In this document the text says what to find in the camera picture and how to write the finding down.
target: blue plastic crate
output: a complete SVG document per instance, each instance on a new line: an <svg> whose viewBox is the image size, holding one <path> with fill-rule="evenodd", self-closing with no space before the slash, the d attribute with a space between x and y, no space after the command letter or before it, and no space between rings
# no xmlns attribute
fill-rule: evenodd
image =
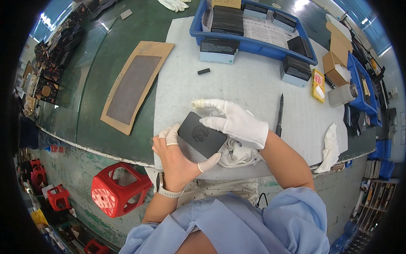
<svg viewBox="0 0 406 254"><path fill-rule="evenodd" d="M376 141L376 149L372 153L368 155L369 160L374 159L381 159L387 160L391 157L392 151L392 140L391 139L383 139Z"/></svg>
<svg viewBox="0 0 406 254"><path fill-rule="evenodd" d="M303 55L300 55L294 51L270 44L270 43L266 43L263 41L258 41L258 40L254 40L251 38L247 38L247 37L243 37L243 36L238 36L238 35L228 35L228 34L223 34L223 33L212 33L212 32L203 32L202 30L202 24L201 24L201 19L202 16L204 14L204 12L207 10L207 3L206 0L201 0L200 1L200 5L197 9L196 15L194 16L192 25L190 26L190 30L189 33L192 37L196 38L196 43L197 45L200 45L200 42L202 40L204 40L206 37L212 37L212 38L223 38L223 39L232 39L232 40L238 40L240 41L240 47L239 50L242 51L246 51L246 52L250 52L253 54L259 54L262 56L267 56L267 57L271 57L271 58L275 58L278 59L280 61L283 61L285 56L291 56L294 57L296 59L300 59L301 61L314 65L316 66L318 61L317 61L317 57L316 54L314 53L313 47L310 43L309 37L307 36L307 33L305 31L305 29L303 28L302 24L300 23L299 19L288 14L285 13L283 11L280 11L279 9L275 9L271 6L265 5L265 4L260 4L257 2L252 2L252 1L247 1L247 0L242 0L241 3L245 4L245 3L251 3L251 4L255 4L257 6L260 7L264 7L267 8L271 11L278 11L280 13L283 13L291 18L293 18L297 25L296 25L296 29L299 32L299 36L303 37L307 43L309 44L310 47L310 51L311 51L311 55L313 57L313 59L310 59L308 57L305 57Z"/></svg>
<svg viewBox="0 0 406 254"><path fill-rule="evenodd" d="M346 168L349 168L352 166L352 160L346 161Z"/></svg>
<svg viewBox="0 0 406 254"><path fill-rule="evenodd" d="M376 99L376 115L370 115L370 120L371 120L371 124L373 124L374 126L380 126L380 127L382 127L382 121L379 121L379 120L378 120L378 114L379 114L379 112L380 112L381 115L382 115L382 112L381 112L381 110L378 111L378 108L380 109L380 101L379 101L379 98Z"/></svg>
<svg viewBox="0 0 406 254"><path fill-rule="evenodd" d="M395 164L392 161L383 160L381 161L381 167L379 170L379 178L389 180L392 176Z"/></svg>
<svg viewBox="0 0 406 254"><path fill-rule="evenodd" d="M358 60L351 54L348 53L348 62L347 62L347 69L351 71L351 82L354 83L357 87L358 90L358 97L355 98L352 102L350 102L351 106L356 107L359 110L365 111L372 119L375 119L377 115L376 111L376 100L375 100L375 94L374 94L374 88L372 87L372 81L365 70L365 68L358 62ZM367 86L369 89L369 92L371 93L371 105L367 104L364 100L364 92L362 89L362 84L360 82L360 78L358 75L359 70L362 75L365 77L365 80L367 82Z"/></svg>

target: yellow box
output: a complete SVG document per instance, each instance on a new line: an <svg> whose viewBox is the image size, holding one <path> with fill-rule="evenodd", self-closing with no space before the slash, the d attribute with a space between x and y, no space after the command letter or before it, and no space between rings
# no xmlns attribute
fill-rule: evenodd
<svg viewBox="0 0 406 254"><path fill-rule="evenodd" d="M320 95L317 91L317 87L320 87L323 91L323 95ZM316 69L313 69L311 73L311 96L320 103L323 103L326 97L326 92L324 91L324 75Z"/></svg>

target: smartwatch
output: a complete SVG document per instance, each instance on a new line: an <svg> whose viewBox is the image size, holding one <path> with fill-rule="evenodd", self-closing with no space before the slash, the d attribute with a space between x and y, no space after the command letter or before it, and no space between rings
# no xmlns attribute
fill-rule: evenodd
<svg viewBox="0 0 406 254"><path fill-rule="evenodd" d="M164 195L169 198L179 198L182 196L183 192L185 190L182 190L181 192L171 192L167 191L164 189L164 173L159 172L158 175L156 176L156 188L157 192L161 195Z"/></svg>

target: black pen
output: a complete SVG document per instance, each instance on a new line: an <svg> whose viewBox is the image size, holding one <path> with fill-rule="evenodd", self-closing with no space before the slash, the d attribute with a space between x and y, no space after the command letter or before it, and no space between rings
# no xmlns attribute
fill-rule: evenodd
<svg viewBox="0 0 406 254"><path fill-rule="evenodd" d="M279 102L279 114L278 114L278 124L276 124L276 135L281 137L282 134L282 113L283 113L283 93L281 95L281 101Z"/></svg>

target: black card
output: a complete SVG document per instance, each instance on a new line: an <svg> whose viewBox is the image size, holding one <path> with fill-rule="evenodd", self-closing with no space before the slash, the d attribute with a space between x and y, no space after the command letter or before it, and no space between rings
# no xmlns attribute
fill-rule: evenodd
<svg viewBox="0 0 406 254"><path fill-rule="evenodd" d="M178 135L204 157L210 158L227 140L227 135L202 125L200 118L196 113L189 112Z"/></svg>

